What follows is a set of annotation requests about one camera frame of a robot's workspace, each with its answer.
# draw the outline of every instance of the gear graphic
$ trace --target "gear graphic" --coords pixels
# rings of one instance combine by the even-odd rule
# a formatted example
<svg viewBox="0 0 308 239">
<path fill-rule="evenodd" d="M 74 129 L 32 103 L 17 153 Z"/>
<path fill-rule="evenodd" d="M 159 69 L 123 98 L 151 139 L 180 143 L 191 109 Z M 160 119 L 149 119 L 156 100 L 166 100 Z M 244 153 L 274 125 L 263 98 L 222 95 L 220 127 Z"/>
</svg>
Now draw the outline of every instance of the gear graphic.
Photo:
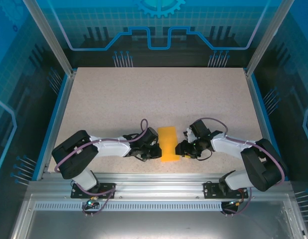
<svg viewBox="0 0 308 239">
<path fill-rule="evenodd" d="M 8 19 L 17 24 L 23 17 L 22 0 L 0 0 L 0 6 Z"/>
<path fill-rule="evenodd" d="M 168 17 L 169 14 L 174 14 L 175 10 L 180 10 L 180 5 L 185 4 L 185 0 L 135 0 L 135 4 L 144 14 L 149 13 L 151 17 L 160 18 L 162 15 Z"/>
</svg>

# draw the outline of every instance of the blue enclosure wall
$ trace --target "blue enclosure wall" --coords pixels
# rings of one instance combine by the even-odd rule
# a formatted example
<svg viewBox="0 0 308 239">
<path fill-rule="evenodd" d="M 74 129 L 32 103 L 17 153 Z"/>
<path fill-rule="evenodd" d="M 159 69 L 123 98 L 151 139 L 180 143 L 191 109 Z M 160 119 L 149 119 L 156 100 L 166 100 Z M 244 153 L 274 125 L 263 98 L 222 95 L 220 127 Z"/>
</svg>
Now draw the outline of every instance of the blue enclosure wall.
<svg viewBox="0 0 308 239">
<path fill-rule="evenodd" d="M 38 1 L 73 67 L 246 67 L 280 2 Z"/>
<path fill-rule="evenodd" d="M 1 239 L 9 238 L 32 174 L 17 157 L 37 160 L 63 77 L 23 2 L 0 0 Z"/>
<path fill-rule="evenodd" d="M 303 191 L 308 187 L 308 0 L 295 0 L 255 78 L 289 178 L 296 192 Z"/>
</svg>

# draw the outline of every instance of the black cable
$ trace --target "black cable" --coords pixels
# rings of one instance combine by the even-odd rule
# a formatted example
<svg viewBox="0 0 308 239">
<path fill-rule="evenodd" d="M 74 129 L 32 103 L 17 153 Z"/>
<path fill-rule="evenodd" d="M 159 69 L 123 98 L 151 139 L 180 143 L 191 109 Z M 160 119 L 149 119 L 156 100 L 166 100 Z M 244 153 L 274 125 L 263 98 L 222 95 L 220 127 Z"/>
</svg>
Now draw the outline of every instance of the black cable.
<svg viewBox="0 0 308 239">
<path fill-rule="evenodd" d="M 137 156 L 134 156 L 135 158 L 137 158 L 138 160 L 140 160 L 140 161 L 142 161 L 142 162 L 146 162 L 147 161 L 147 159 L 141 159 L 141 158 L 139 158 L 139 157 L 137 157 Z"/>
<path fill-rule="evenodd" d="M 209 152 L 210 152 L 210 156 L 208 156 L 207 158 L 202 158 L 202 159 L 196 158 L 196 159 L 197 159 L 198 161 L 204 161 L 204 160 L 206 160 L 206 159 L 209 159 L 209 158 L 213 155 L 213 152 L 212 152 L 212 151 L 209 150 Z"/>
<path fill-rule="evenodd" d="M 128 134 L 128 136 L 131 137 L 131 138 L 132 138 L 132 136 L 136 136 L 136 135 L 138 135 L 138 133 L 131 133 L 131 134 Z"/>
<path fill-rule="evenodd" d="M 105 206 L 107 205 L 107 203 L 109 202 L 109 200 L 110 200 L 110 198 L 112 197 L 114 191 L 112 191 L 112 192 L 109 194 L 107 200 L 105 201 L 105 203 L 103 204 L 103 206 L 102 206 L 98 211 L 96 211 L 96 212 L 94 212 L 94 213 L 93 213 L 93 212 L 89 212 L 89 213 L 88 213 L 88 211 L 86 211 L 86 206 L 87 206 L 87 204 L 85 204 L 85 205 L 82 207 L 82 212 L 83 212 L 85 215 L 90 214 L 91 216 L 94 216 L 94 215 L 99 214 L 99 213 L 105 208 Z"/>
</svg>

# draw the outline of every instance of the black mounting bracket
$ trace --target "black mounting bracket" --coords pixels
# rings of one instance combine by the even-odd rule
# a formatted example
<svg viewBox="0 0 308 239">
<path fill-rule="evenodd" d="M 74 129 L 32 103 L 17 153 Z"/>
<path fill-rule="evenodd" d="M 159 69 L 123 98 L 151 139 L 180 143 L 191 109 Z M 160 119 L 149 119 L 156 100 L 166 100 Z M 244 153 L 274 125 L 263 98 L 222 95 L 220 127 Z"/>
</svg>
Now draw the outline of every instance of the black mounting bracket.
<svg viewBox="0 0 308 239">
<path fill-rule="evenodd" d="M 112 188 L 115 188 L 115 185 L 116 185 L 115 183 L 100 183 L 100 188 L 99 188 L 98 193 L 109 191 Z M 109 195 L 110 193 L 107 193 L 107 194 L 104 194 L 98 197 L 99 199 L 107 199 Z M 89 199 L 91 197 L 92 196 L 87 195 L 86 193 L 82 192 L 81 189 L 79 189 L 79 187 L 75 183 L 73 183 L 72 191 L 71 191 L 71 198 Z"/>
<path fill-rule="evenodd" d="M 248 198 L 247 188 L 242 188 L 244 199 Z M 220 190 L 219 183 L 208 181 L 203 183 L 203 192 L 205 199 L 241 199 L 242 194 L 238 190 L 227 192 L 226 195 Z"/>
</svg>

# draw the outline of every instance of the aluminum frame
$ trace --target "aluminum frame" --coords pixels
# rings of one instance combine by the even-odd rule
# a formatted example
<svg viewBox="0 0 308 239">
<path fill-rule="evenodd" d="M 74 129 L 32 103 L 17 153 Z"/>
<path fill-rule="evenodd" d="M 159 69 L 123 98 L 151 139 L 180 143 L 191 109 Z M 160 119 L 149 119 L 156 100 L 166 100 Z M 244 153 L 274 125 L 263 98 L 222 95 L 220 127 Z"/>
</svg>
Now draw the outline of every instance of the aluminum frame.
<svg viewBox="0 0 308 239">
<path fill-rule="evenodd" d="M 31 16 L 33 17 L 35 23 L 39 27 L 41 33 L 43 34 L 45 40 L 49 44 L 51 50 L 53 51 L 55 57 L 59 61 L 64 72 L 68 76 L 71 76 L 73 72 L 71 64 L 68 61 L 67 57 L 65 56 L 56 36 L 54 35 L 38 3 L 36 2 L 36 0 L 23 0 L 23 2 L 28 8 Z"/>
<path fill-rule="evenodd" d="M 45 173 L 42 181 L 32 181 L 28 186 L 12 239 L 26 238 L 35 211 L 36 203 L 73 203 L 85 202 L 82 199 L 71 199 L 71 180 L 64 180 L 60 174 Z M 115 182 L 117 191 L 112 203 L 144 204 L 146 202 L 166 202 L 168 204 L 187 202 L 197 203 L 221 202 L 222 199 L 204 199 L 202 183 L 218 182 L 222 174 L 96 174 L 100 182 Z M 253 188 L 253 202 L 284 203 L 285 220 L 295 238 L 302 238 L 303 228 L 297 217 L 298 205 L 290 182 L 272 187 L 266 192 Z M 77 208 L 67 211 L 78 211 Z"/>
<path fill-rule="evenodd" d="M 61 127 L 63 115 L 64 115 L 65 108 L 66 108 L 66 105 L 70 97 L 75 75 L 76 75 L 76 70 L 73 71 L 72 76 L 68 76 L 68 78 L 66 79 L 64 91 L 62 93 L 61 100 L 60 100 L 60 105 L 57 109 L 57 113 L 56 113 L 55 120 L 53 122 L 51 134 L 49 136 L 47 146 L 46 146 L 46 149 L 43 155 L 42 164 L 40 165 L 38 176 L 34 178 L 35 180 L 40 180 L 42 177 L 42 174 L 44 173 L 44 170 L 47 170 L 47 168 L 49 167 L 49 162 L 51 160 L 51 153 L 55 146 L 55 142 L 56 142 L 56 139 L 57 139 L 60 127 Z"/>
<path fill-rule="evenodd" d="M 261 39 L 254 55 L 252 56 L 248 66 L 247 66 L 247 76 L 251 76 L 251 74 L 256 69 L 258 63 L 266 52 L 270 42 L 276 35 L 280 25 L 282 24 L 285 16 L 287 15 L 290 7 L 294 3 L 294 0 L 282 0 L 279 5 L 273 19 L 271 20 L 263 38 Z"/>
</svg>

